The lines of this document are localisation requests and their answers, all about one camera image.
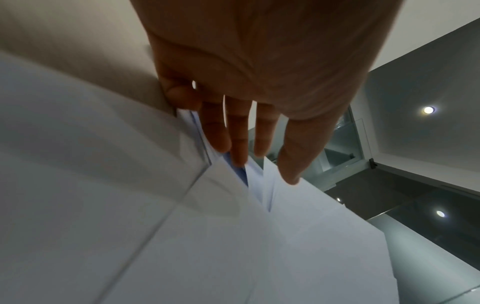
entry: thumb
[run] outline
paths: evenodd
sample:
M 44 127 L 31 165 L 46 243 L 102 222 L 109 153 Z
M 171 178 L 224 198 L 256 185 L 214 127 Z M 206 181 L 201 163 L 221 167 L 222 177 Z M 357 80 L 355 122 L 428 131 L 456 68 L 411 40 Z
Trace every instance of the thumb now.
M 343 114 L 320 115 L 308 120 L 290 119 L 286 125 L 283 146 L 277 159 L 282 178 L 291 185 L 324 149 L 330 140 L 338 119 Z

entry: recessed light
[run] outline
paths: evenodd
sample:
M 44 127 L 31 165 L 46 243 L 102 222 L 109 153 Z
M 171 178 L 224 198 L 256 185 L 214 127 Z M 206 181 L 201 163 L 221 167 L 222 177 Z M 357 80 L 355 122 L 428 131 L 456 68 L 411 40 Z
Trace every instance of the recessed light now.
M 435 108 L 433 108 L 433 107 L 424 107 L 424 108 L 423 108 L 423 112 L 428 115 L 428 114 L 431 114 L 431 113 L 435 112 Z

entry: finger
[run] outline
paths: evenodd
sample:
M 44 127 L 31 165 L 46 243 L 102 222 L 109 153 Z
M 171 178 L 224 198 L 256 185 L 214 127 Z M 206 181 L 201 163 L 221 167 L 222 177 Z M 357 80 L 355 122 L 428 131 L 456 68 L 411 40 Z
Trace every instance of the finger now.
M 255 156 L 263 157 L 268 153 L 279 117 L 280 112 L 273 105 L 260 103 L 256 105 L 255 146 L 253 148 Z
M 249 113 L 251 100 L 225 96 L 226 125 L 231 139 L 231 162 L 242 167 L 249 158 Z
M 198 112 L 203 133 L 215 150 L 225 153 L 232 143 L 225 127 L 224 97 L 198 83 L 196 86 L 203 99 Z
M 295 185 L 329 141 L 340 115 L 321 115 L 308 120 L 289 120 L 277 159 L 282 178 Z
M 168 102 L 179 109 L 198 111 L 202 97 L 192 87 L 192 80 L 184 78 L 162 62 L 155 62 L 158 80 Z

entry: hand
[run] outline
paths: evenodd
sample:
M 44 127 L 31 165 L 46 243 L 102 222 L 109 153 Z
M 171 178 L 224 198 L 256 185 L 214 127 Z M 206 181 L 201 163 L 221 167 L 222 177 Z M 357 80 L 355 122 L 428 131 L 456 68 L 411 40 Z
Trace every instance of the hand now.
M 295 184 L 366 78 L 401 0 L 132 4 L 166 98 L 197 110 L 211 145 L 230 150 L 235 165 L 248 158 L 252 100 L 258 102 L 256 156 L 267 154 L 280 113 L 289 118 L 277 164 L 284 180 Z

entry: white ceiling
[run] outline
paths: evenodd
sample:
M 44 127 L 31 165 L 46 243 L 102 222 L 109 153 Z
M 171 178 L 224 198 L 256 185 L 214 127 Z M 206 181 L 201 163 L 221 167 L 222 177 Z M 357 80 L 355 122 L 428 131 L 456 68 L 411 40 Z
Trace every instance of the white ceiling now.
M 380 153 L 480 172 L 480 20 L 372 71 L 364 92 Z

